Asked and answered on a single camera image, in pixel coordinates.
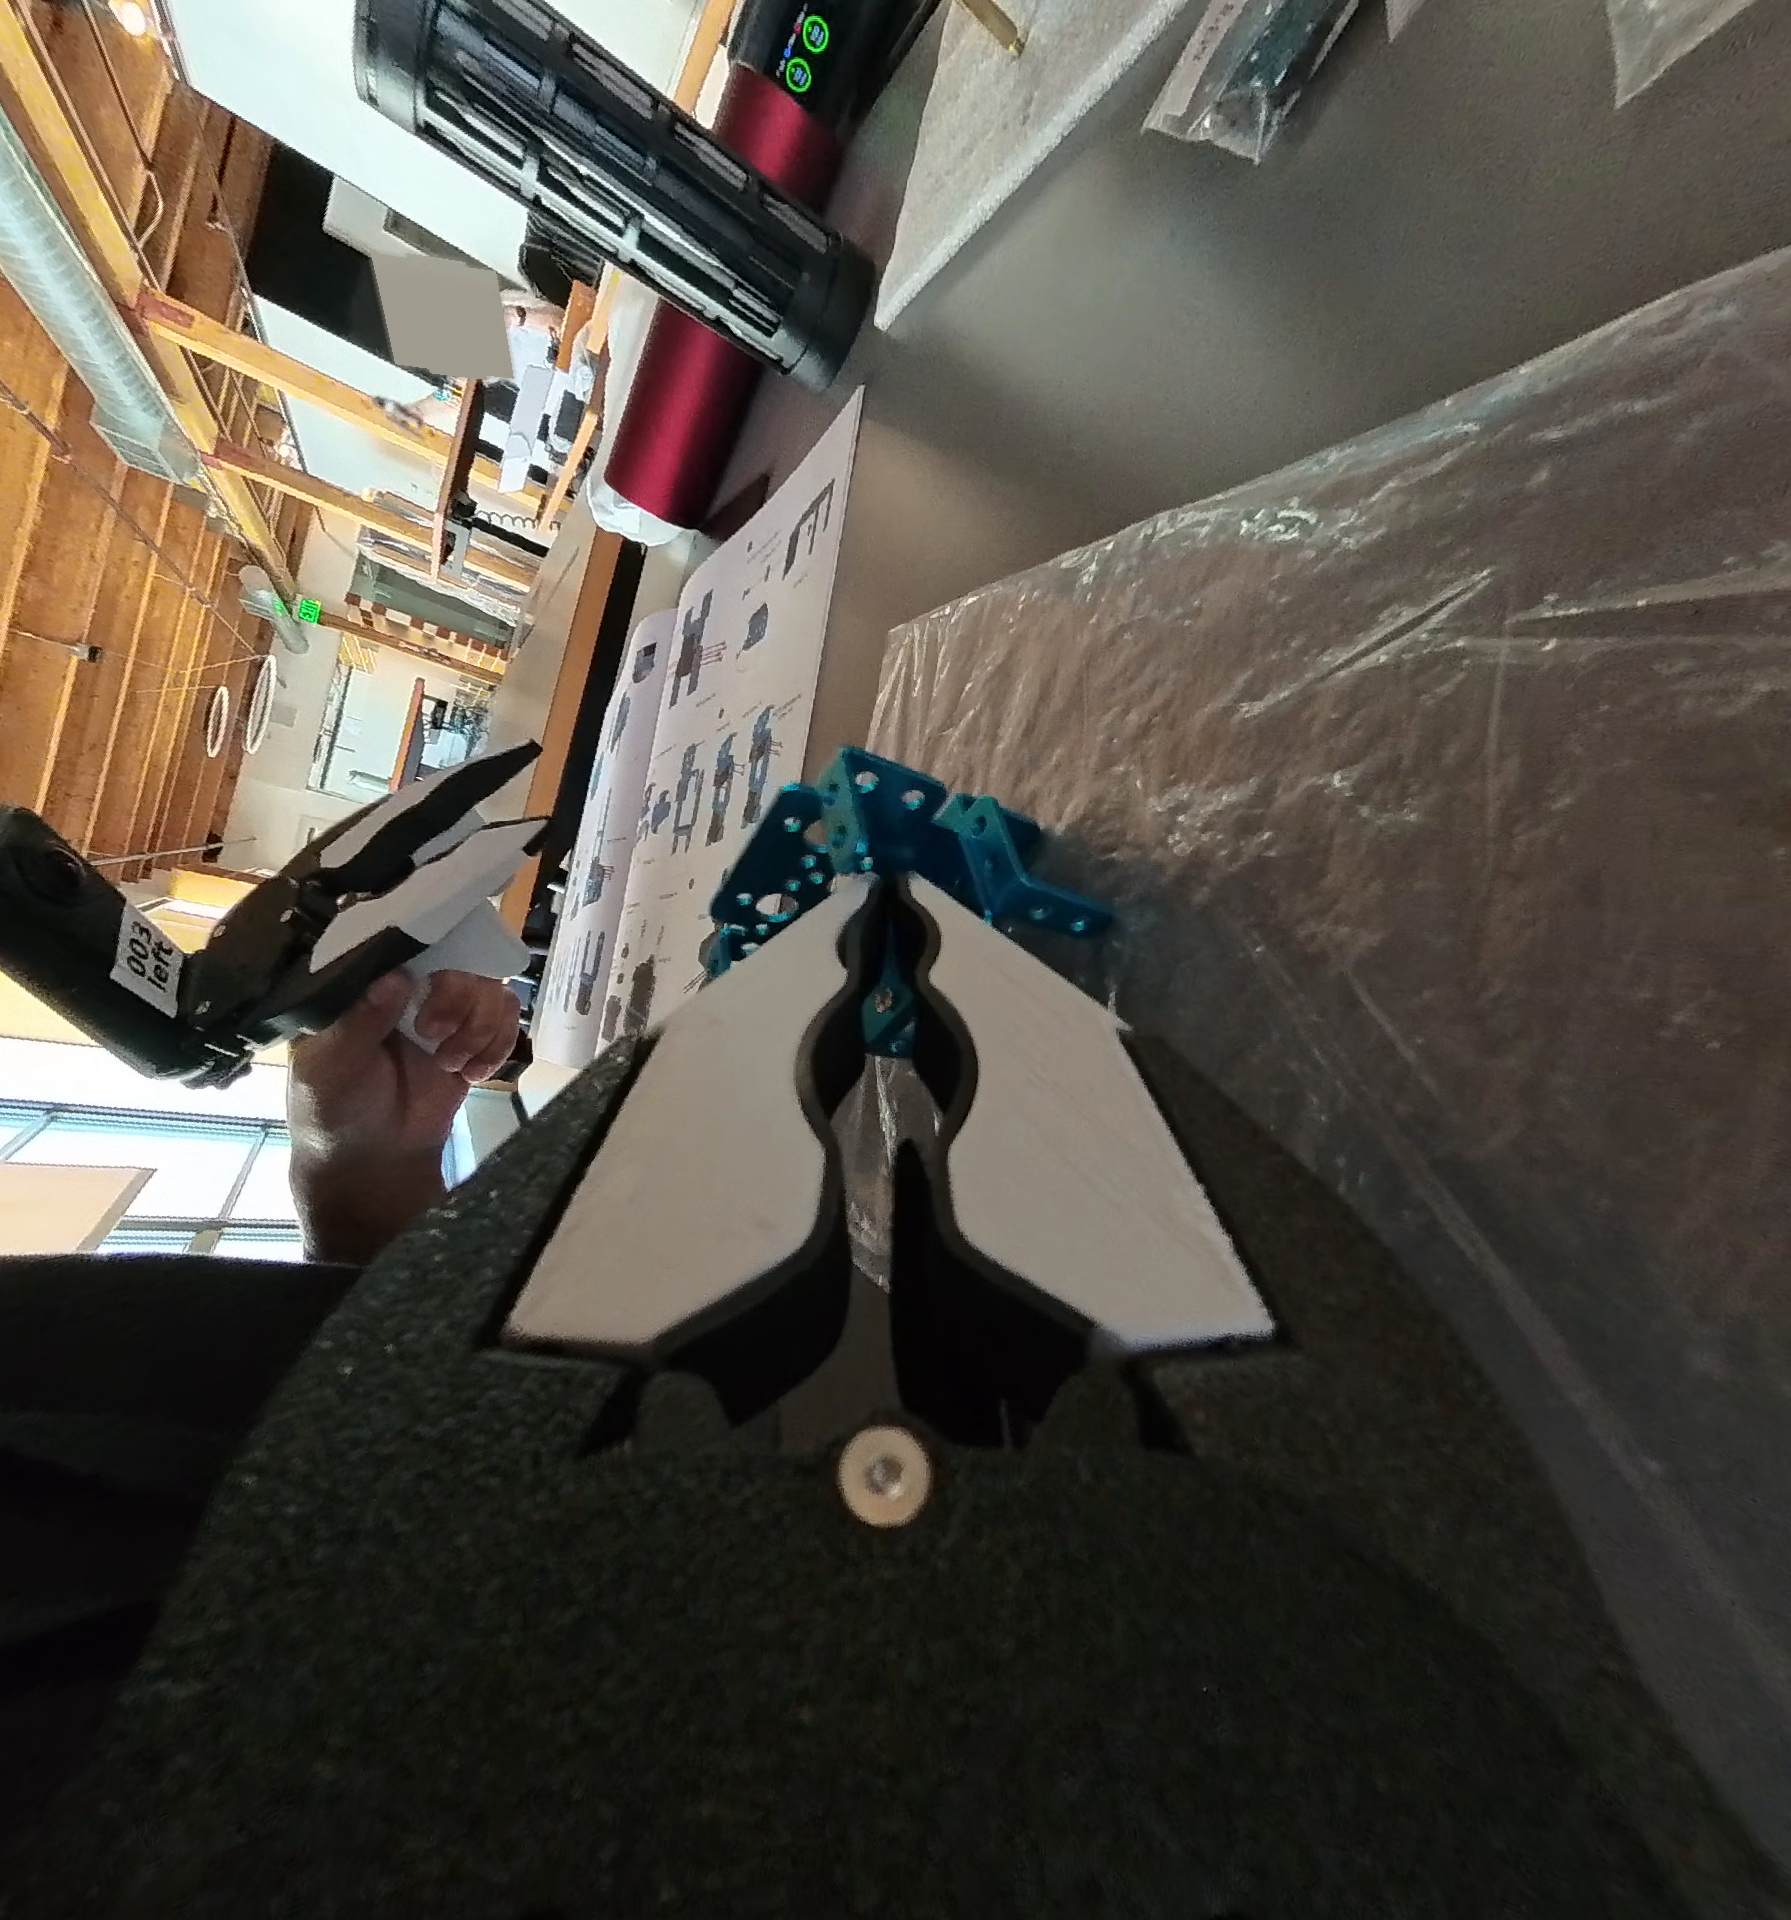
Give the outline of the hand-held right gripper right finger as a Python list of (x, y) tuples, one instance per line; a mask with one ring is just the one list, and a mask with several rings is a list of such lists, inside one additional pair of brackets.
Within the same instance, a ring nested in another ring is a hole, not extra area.
[(1122, 1018), (930, 879), (917, 1068), (940, 1098), (935, 1198), (972, 1269), (1125, 1356), (1269, 1339), (1208, 1188), (1133, 1064)]

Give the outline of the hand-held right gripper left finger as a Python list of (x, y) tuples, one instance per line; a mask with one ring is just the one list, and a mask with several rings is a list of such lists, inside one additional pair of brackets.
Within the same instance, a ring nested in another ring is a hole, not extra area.
[(503, 1325), (515, 1347), (658, 1356), (845, 1231), (816, 1044), (853, 1008), (853, 876), (688, 997)]

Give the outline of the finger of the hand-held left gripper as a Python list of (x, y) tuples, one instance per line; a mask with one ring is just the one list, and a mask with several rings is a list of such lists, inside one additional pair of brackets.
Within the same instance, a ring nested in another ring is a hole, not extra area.
[(333, 901), (383, 896), (421, 865), (479, 826), (477, 806), (539, 759), (539, 742), (483, 752), (398, 787), (319, 840), (319, 887)]
[(311, 950), (311, 969), (346, 962), (382, 933), (413, 940), (419, 954), (444, 943), (458, 923), (511, 883), (542, 832), (548, 817), (477, 826), (458, 848), (419, 865), (389, 895), (343, 906)]

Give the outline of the blue metal bracket assembly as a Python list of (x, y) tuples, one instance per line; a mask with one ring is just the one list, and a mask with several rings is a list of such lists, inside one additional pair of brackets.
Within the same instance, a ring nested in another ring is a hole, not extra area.
[(864, 748), (845, 748), (810, 784), (785, 784), (748, 834), (718, 895), (702, 945), (710, 977), (727, 977), (840, 876), (920, 876), (985, 923), (1092, 940), (1113, 911), (1033, 873), (1043, 826), (991, 794), (945, 780)]

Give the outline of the person's left forearm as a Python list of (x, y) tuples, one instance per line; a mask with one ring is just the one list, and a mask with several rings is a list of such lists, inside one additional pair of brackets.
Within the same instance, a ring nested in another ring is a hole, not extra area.
[(0, 1692), (131, 1665), (355, 1265), (0, 1253)]

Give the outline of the desk with wooden edge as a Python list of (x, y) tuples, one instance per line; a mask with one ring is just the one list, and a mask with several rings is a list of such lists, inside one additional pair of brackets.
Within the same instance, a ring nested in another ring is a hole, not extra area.
[(578, 600), (597, 542), (589, 481), (597, 481), (608, 464), (648, 322), (654, 294), (635, 292), (616, 267), (606, 267), (589, 324), (578, 337), (578, 345), (589, 348), (597, 358), (597, 388), (589, 396), (597, 425), (583, 446), (578, 481), (562, 496), (557, 496), (553, 535), (542, 535), (548, 559), (539, 563), (522, 602), (522, 621), (516, 625), (506, 673), (489, 702), (489, 737), (501, 748), (511, 748), (521, 737), (548, 737), (559, 662), (565, 654)]

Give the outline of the person's left hand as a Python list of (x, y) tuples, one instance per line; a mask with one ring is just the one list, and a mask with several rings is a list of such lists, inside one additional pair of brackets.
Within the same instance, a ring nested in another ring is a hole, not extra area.
[(453, 1120), (516, 1038), (521, 1000), (503, 981), (395, 969), (293, 1044), (284, 1126), (311, 1265), (366, 1269), (444, 1198)]

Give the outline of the window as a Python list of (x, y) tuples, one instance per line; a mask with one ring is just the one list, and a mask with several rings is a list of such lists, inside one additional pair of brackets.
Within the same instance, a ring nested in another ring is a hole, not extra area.
[(0, 1253), (305, 1258), (277, 1121), (0, 1102)]

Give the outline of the open instruction manual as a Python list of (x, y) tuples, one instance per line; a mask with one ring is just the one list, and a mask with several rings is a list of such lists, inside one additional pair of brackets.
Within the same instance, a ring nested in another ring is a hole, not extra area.
[(861, 394), (622, 644), (535, 1000), (536, 1064), (583, 1068), (704, 983), (713, 896), (805, 772), (859, 427)]

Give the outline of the clear plastic bag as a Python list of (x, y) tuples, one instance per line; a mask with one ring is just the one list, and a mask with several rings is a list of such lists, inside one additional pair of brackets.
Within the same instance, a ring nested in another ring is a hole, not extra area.
[(1791, 244), (889, 636), (1400, 1253), (1791, 1886)]

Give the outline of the dark red cylinder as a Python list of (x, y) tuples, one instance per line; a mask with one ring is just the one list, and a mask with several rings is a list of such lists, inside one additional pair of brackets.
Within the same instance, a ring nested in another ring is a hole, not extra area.
[[(827, 207), (845, 145), (761, 74), (729, 67), (713, 131), (789, 200)], [(658, 300), (600, 478), (642, 510), (698, 531), (761, 374), (743, 348)]]

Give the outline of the black slotted cylinder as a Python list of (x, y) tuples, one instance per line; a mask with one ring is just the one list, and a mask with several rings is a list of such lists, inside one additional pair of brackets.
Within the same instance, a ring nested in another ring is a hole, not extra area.
[(808, 389), (870, 257), (542, 4), (357, 4), (355, 89), (404, 131)]

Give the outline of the white foam sheet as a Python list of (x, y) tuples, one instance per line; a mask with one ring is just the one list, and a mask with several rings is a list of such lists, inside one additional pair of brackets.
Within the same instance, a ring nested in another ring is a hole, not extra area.
[(889, 84), (895, 212), (874, 324), (895, 334), (956, 257), (1059, 166), (1135, 131), (1207, 4), (1001, 4), (1024, 45), (940, 4)]

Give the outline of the black device with green display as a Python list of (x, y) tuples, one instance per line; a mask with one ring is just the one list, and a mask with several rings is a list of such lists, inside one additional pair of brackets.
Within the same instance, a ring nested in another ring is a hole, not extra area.
[(936, 4), (743, 4), (729, 53), (817, 121), (848, 126), (895, 75), (935, 10)]

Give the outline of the silver ventilation duct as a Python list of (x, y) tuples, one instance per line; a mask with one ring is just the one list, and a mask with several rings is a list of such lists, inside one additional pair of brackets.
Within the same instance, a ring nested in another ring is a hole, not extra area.
[(198, 485), (207, 464), (0, 105), (0, 275), (94, 396), (94, 427), (134, 471)]

